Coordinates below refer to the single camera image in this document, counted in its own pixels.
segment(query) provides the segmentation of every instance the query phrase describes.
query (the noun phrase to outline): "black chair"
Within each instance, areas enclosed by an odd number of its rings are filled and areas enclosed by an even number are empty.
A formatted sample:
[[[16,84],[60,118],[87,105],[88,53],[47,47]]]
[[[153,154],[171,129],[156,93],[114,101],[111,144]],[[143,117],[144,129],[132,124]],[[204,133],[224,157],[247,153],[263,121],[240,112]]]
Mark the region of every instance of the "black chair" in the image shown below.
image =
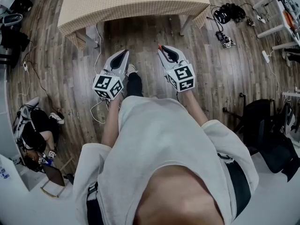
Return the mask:
[[[252,149],[250,154],[260,152],[271,172],[282,171],[289,181],[300,167],[300,161],[292,141],[281,133],[280,129],[275,129],[284,126],[287,119],[283,119],[284,122],[280,124],[282,119],[278,118],[282,117],[282,113],[276,115],[273,99],[260,99],[246,105],[246,96],[240,93],[240,97],[244,99],[243,116],[223,108],[224,113],[240,119],[234,132],[243,129],[243,142],[249,150]],[[271,103],[273,103],[273,115],[271,115]]]

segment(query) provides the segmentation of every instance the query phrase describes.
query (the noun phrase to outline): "desk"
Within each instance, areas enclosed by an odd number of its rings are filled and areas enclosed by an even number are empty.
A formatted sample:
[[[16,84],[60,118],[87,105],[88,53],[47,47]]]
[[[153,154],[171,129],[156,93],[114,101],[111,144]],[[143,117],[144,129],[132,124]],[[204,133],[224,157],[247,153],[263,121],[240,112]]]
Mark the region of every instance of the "desk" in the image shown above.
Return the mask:
[[[98,44],[85,34],[85,28],[98,22],[146,15],[189,15],[180,34],[194,21],[203,26],[210,8],[209,0],[64,0],[58,28],[78,49],[86,43]]]
[[[265,4],[267,3],[269,0],[260,0],[258,3],[256,3],[254,6],[253,6],[253,9],[257,9],[259,8],[262,4]],[[299,37],[299,33],[296,33],[296,35],[294,34],[294,32],[291,30],[290,26],[287,24],[286,22],[286,19],[285,19],[285,16],[283,14],[283,11],[285,10],[282,2],[280,1],[277,1],[277,0],[274,0],[274,2],[276,3],[278,9],[279,9],[279,16],[280,16],[280,19],[282,21],[282,24],[274,27],[274,28],[271,28],[265,32],[262,32],[260,34],[257,35],[258,38],[263,38],[269,34],[272,34],[274,32],[277,32],[277,31],[280,31],[280,30],[286,30],[291,36],[292,38],[294,39],[293,42],[290,42],[290,43],[285,43],[285,44],[280,44],[280,45],[277,45],[277,46],[273,46],[272,49],[273,50],[277,50],[277,49],[282,49],[282,48],[288,48],[288,47],[292,47],[292,46],[300,46],[300,37]]]

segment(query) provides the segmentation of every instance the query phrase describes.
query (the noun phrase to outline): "power strip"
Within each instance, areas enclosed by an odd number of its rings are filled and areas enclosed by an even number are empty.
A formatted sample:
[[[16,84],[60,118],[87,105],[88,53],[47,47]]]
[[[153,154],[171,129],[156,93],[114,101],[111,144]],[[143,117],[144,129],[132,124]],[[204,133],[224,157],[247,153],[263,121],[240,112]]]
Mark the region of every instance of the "power strip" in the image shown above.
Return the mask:
[[[268,57],[268,55],[267,55],[267,53],[266,53],[265,50],[262,51],[262,56],[265,59],[266,63],[270,62],[270,59],[269,59],[269,57]]]

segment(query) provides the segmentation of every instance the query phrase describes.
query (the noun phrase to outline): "tablecloth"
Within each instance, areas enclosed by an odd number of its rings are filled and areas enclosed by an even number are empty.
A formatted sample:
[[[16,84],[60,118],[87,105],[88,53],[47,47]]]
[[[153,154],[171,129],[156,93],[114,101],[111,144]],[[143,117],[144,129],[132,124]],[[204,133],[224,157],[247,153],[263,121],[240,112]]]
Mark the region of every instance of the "tablecloth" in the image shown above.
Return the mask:
[[[209,0],[64,0],[58,28],[78,49],[85,41],[75,32],[114,19],[144,15],[193,15],[200,28],[209,12]]]

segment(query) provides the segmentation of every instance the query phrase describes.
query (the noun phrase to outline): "person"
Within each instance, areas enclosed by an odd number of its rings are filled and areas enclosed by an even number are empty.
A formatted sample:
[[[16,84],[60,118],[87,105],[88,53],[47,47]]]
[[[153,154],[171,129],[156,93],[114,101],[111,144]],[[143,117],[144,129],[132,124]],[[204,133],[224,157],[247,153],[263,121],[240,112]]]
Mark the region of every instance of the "person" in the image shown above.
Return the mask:
[[[127,76],[127,96],[120,111],[120,94],[110,102],[101,144],[82,147],[73,186],[79,223],[230,224],[240,198],[249,200],[258,185],[246,146],[208,120],[191,90],[182,92],[185,109],[170,98],[143,97],[132,64]],[[247,191],[241,197],[227,169],[237,163]]]
[[[31,10],[32,2],[30,0],[0,0],[0,5],[15,13],[22,14],[24,10]]]
[[[22,139],[25,146],[25,155],[38,162],[38,158],[42,157],[41,154],[45,151],[47,145],[51,151],[57,152],[58,125],[64,124],[64,119],[53,112],[48,118],[47,114],[40,109],[31,111],[30,116],[32,123],[25,124]]]
[[[297,48],[283,49],[281,56],[285,60],[286,65],[290,68],[291,61],[300,62],[300,49]]]

